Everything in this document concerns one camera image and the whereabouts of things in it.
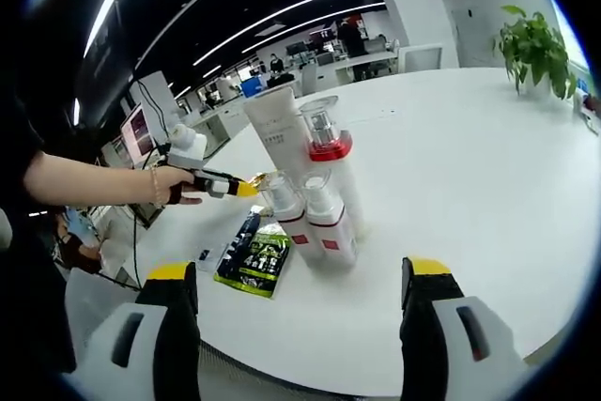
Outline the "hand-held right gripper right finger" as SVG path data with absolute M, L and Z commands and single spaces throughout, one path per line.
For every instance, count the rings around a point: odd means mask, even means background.
M 502 400 L 528 373 L 509 326 L 438 260 L 402 261 L 403 400 Z

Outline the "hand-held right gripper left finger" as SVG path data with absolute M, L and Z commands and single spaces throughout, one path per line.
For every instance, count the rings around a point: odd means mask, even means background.
M 192 261 L 152 270 L 139 291 L 73 270 L 65 295 L 86 400 L 197 400 L 200 332 Z

